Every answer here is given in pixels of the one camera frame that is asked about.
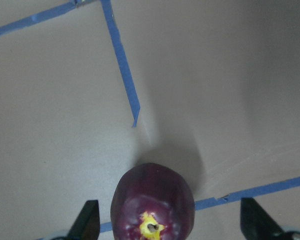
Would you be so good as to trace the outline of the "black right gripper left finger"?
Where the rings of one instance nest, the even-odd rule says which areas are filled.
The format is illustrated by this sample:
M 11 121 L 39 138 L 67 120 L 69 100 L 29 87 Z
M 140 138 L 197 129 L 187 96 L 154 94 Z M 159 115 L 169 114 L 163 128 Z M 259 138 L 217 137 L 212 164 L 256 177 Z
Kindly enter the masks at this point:
M 97 240 L 100 235 L 100 212 L 98 200 L 87 200 L 74 221 L 67 240 Z

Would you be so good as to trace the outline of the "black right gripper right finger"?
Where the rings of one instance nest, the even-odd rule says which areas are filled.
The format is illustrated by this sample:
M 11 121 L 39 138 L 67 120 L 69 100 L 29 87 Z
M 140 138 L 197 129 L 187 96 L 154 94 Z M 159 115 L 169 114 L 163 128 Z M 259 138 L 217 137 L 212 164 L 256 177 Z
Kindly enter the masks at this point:
M 252 197 L 240 201 L 240 230 L 246 240 L 284 240 L 285 232 Z

